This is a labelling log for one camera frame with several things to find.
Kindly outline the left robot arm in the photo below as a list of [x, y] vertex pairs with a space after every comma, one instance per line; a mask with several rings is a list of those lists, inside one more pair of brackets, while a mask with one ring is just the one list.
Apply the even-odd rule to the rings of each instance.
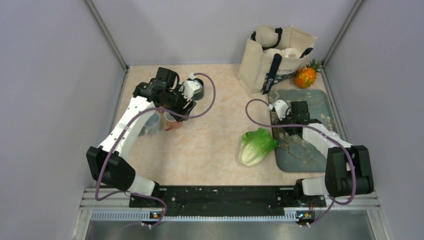
[[127, 109], [111, 133], [86, 152], [95, 181], [122, 192], [140, 194], [149, 207], [160, 202], [157, 184], [136, 173], [127, 158], [136, 138], [159, 107], [174, 112], [175, 119], [182, 122], [196, 106], [193, 96], [203, 90], [202, 84], [194, 75], [184, 82], [179, 80], [175, 71], [159, 67], [154, 78], [135, 87]]

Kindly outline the pink mug large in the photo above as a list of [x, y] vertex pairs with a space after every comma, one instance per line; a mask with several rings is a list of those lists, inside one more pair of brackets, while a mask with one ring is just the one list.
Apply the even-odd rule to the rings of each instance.
[[163, 130], [170, 131], [173, 129], [179, 129], [183, 125], [182, 122], [178, 122], [173, 115], [171, 115], [169, 112], [165, 111], [163, 113], [165, 123], [163, 125]]

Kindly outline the white grey mug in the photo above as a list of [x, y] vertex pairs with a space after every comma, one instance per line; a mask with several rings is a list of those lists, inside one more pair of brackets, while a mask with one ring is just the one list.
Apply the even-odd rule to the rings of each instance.
[[147, 120], [142, 129], [143, 135], [158, 134], [163, 130], [162, 117], [157, 111]]

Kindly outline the dark teal mug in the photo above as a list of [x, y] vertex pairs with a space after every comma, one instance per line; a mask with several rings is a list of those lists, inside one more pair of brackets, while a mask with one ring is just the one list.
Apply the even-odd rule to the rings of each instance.
[[201, 80], [200, 78], [196, 78], [196, 79], [195, 79], [195, 81], [197, 81], [197, 82], [201, 85], [201, 87], [200, 87], [200, 90], [197, 90], [197, 91], [194, 93], [194, 95], [193, 95], [192, 99], [193, 99], [193, 100], [195, 100], [195, 101], [199, 101], [199, 100], [201, 100], [201, 99], [204, 97], [204, 95], [205, 95], [205, 87], [204, 87], [204, 82], [203, 82], [203, 80]]

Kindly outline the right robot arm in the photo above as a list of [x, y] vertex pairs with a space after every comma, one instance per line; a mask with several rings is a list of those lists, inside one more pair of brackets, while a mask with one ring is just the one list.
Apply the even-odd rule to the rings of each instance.
[[293, 192], [293, 200], [299, 206], [307, 206], [317, 195], [333, 198], [367, 195], [374, 191], [374, 179], [369, 150], [363, 145], [353, 145], [342, 140], [337, 133], [325, 127], [318, 119], [311, 118], [306, 101], [286, 103], [277, 100], [273, 104], [276, 123], [284, 125], [290, 136], [298, 136], [311, 144], [326, 159], [325, 175], [298, 180], [300, 187]]

